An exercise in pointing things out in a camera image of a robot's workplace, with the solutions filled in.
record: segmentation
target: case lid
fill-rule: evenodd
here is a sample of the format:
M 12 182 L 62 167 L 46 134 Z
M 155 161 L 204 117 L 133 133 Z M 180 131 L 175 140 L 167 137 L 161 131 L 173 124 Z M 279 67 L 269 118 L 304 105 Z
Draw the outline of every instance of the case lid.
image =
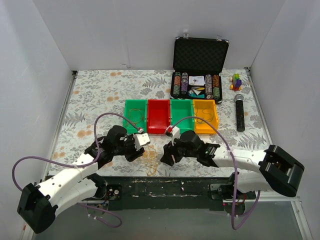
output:
M 220 73 L 229 47 L 228 40 L 176 37 L 173 68 L 175 70 Z

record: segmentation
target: floral tablecloth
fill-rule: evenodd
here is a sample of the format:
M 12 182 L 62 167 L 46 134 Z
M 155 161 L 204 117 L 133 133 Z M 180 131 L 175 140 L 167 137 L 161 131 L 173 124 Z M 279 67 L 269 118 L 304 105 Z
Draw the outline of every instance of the floral tablecloth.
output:
M 78 72 L 70 97 L 62 129 L 58 136 L 53 160 L 71 164 L 94 141 L 93 125 L 102 113 L 124 114 L 126 99 L 169 99 L 172 70 L 82 70 Z M 245 131 L 236 128 L 234 97 L 238 92 L 229 90 L 229 78 L 240 74 L 241 94 L 244 96 Z M 217 105 L 218 130 L 232 149 L 261 150 L 268 148 L 263 121 L 254 94 L 243 69 L 221 73 L 223 102 Z M 106 135 L 113 125 L 122 126 L 122 118 L 105 116 L 97 125 L 98 137 Z M 101 176 L 157 176 L 157 177 L 229 177 L 232 168 L 205 167 L 194 158 L 184 158 L 174 166 L 160 162 L 163 146 L 170 141 L 165 135 L 149 135 L 151 144 L 143 157 L 128 162 L 124 156 L 113 161 L 97 173 Z M 217 135 L 201 135 L 205 142 L 223 145 Z M 49 175 L 62 167 L 51 164 Z

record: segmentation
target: robotic arm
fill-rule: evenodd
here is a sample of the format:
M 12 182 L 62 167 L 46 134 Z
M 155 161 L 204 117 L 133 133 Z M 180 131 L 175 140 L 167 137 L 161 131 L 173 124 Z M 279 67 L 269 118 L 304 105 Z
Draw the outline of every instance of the robotic arm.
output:
M 160 160 L 162 163 L 173 166 L 183 157 L 192 157 L 206 167 L 234 166 L 231 155 L 225 147 L 204 143 L 192 130 L 180 136 L 178 127 L 169 126 L 165 133 L 171 137 L 171 141 L 163 147 L 164 155 Z M 296 196 L 305 167 L 282 148 L 270 145 L 267 150 L 232 152 L 238 168 L 250 171 L 238 175 L 237 191 L 240 194 L 274 190 L 287 197 Z M 233 186 L 234 177 L 231 176 L 227 185 L 217 185 L 216 190 L 227 199 L 232 195 Z
M 112 161 L 114 156 L 125 156 L 132 162 L 145 152 L 143 146 L 150 144 L 147 133 L 127 134 L 122 126 L 113 126 L 107 136 L 98 138 L 100 157 L 86 167 L 67 168 L 50 179 L 22 190 L 17 212 L 38 234 L 47 229 L 55 218 L 67 208 L 87 199 L 101 199 L 107 193 L 107 183 L 95 172 Z M 91 163 L 97 156 L 94 142 L 73 163 Z

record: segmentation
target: wall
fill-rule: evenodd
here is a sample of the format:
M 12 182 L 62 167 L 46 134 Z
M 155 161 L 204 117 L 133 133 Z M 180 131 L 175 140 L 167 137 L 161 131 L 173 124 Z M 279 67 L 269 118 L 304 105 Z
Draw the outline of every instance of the wall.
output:
M 319 9 L 319 0 L 286 0 L 251 68 L 273 142 L 305 166 L 298 194 L 314 239 L 320 238 Z
M 248 67 L 284 1 L 33 0 L 72 70 L 172 69 L 184 30 L 228 39 L 224 67 Z
M 19 239 L 21 192 L 11 169 L 27 155 L 48 157 L 71 70 L 31 0 L 0 0 L 0 239 Z M 21 186 L 39 181 L 44 164 L 17 168 Z

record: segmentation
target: black microphone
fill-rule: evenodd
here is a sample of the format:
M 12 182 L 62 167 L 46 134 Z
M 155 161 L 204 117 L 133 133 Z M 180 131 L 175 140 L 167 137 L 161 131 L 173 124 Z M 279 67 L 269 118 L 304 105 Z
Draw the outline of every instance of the black microphone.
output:
M 234 97 L 236 130 L 243 132 L 245 130 L 245 114 L 244 114 L 244 96 L 237 94 Z

